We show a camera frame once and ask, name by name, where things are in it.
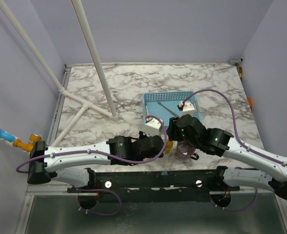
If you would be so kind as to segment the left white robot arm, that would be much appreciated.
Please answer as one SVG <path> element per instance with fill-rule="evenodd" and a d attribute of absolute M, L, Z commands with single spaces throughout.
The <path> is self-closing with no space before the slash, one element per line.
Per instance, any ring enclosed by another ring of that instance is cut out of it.
<path fill-rule="evenodd" d="M 164 150 L 160 136 L 116 136 L 106 142 L 68 148 L 48 146 L 41 140 L 31 150 L 27 182 L 38 185 L 56 180 L 89 193 L 96 184 L 88 165 L 144 164 L 162 157 Z"/>

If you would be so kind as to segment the yellow toothpaste tube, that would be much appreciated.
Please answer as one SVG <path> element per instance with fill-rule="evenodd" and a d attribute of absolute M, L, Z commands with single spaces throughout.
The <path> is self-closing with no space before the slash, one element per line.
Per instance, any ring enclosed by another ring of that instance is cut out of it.
<path fill-rule="evenodd" d="M 172 147 L 173 147 L 173 142 L 168 140 L 166 147 L 165 147 L 165 153 L 168 154 L 171 151 Z"/>

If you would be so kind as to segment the purple mug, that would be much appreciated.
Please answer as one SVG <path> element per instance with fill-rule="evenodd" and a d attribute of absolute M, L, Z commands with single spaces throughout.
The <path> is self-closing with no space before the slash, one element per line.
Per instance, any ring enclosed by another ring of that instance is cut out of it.
<path fill-rule="evenodd" d="M 180 141 L 175 150 L 175 156 L 181 160 L 198 160 L 199 155 L 195 152 L 196 148 L 189 145 L 186 141 Z"/>

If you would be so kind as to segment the blue plastic basket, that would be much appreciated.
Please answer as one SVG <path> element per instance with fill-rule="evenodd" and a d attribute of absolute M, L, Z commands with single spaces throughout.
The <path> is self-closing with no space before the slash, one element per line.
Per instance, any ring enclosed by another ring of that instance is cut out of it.
<path fill-rule="evenodd" d="M 146 115 L 150 114 L 163 120 L 165 127 L 168 128 L 169 120 L 174 115 L 162 107 L 159 102 L 179 116 L 181 112 L 177 105 L 192 93 L 193 91 L 144 93 L 142 95 L 143 123 L 146 123 Z"/>

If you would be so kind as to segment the orange clamp on wall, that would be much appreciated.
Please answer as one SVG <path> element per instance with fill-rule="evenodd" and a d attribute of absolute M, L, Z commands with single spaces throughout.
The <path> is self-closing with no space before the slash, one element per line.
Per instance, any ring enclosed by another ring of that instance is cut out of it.
<path fill-rule="evenodd" d="M 248 103 L 249 103 L 250 108 L 252 108 L 252 100 L 251 100 L 251 98 L 248 98 Z"/>

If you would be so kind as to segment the toy faucet blue orange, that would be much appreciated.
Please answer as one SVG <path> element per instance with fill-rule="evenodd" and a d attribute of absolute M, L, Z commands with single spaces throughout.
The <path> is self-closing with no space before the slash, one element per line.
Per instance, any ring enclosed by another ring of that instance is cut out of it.
<path fill-rule="evenodd" d="M 31 152 L 35 143 L 42 140 L 42 137 L 38 134 L 31 134 L 28 143 L 23 143 L 18 137 L 7 133 L 0 127 L 0 140 L 5 141 L 7 144 L 20 148 L 25 152 Z"/>

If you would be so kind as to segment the white pvc pipe frame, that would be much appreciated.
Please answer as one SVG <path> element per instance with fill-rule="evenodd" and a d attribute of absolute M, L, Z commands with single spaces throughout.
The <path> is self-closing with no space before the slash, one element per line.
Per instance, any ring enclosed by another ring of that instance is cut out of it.
<path fill-rule="evenodd" d="M 44 32 L 29 0 L 9 0 L 6 5 L 19 20 L 58 82 L 64 65 Z M 0 9 L 0 126 L 24 139 L 32 132 L 44 138 L 56 105 L 58 88 L 38 63 Z"/>

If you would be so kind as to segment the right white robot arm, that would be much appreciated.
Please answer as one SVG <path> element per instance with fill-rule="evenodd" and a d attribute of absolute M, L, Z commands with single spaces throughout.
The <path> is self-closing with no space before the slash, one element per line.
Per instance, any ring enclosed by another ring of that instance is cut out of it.
<path fill-rule="evenodd" d="M 171 141 L 185 141 L 208 155 L 230 158 L 253 167 L 243 172 L 225 169 L 224 174 L 211 179 L 215 190 L 222 191 L 228 186 L 247 186 L 272 191 L 287 200 L 286 156 L 248 145 L 222 129 L 206 128 L 191 115 L 170 118 L 167 135 Z"/>

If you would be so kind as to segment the yellow tool at corner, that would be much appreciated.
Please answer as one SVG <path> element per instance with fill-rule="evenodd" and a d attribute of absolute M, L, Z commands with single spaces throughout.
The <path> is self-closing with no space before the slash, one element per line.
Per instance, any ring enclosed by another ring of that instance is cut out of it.
<path fill-rule="evenodd" d="M 243 69 L 242 69 L 242 66 L 238 66 L 238 72 L 239 72 L 239 77 L 240 77 L 240 79 L 242 79 L 242 77 L 243 77 Z"/>

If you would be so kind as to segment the black mounting rail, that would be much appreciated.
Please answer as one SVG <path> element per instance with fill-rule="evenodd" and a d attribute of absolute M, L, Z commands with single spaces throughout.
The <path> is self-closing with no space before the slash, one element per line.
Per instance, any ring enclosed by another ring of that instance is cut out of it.
<path fill-rule="evenodd" d="M 238 191 L 239 187 L 227 185 L 225 167 L 212 170 L 111 172 L 89 171 L 90 182 L 82 188 L 68 192 L 95 193 L 101 203 L 116 202 L 209 202 L 210 193 L 223 194 L 226 190 Z"/>

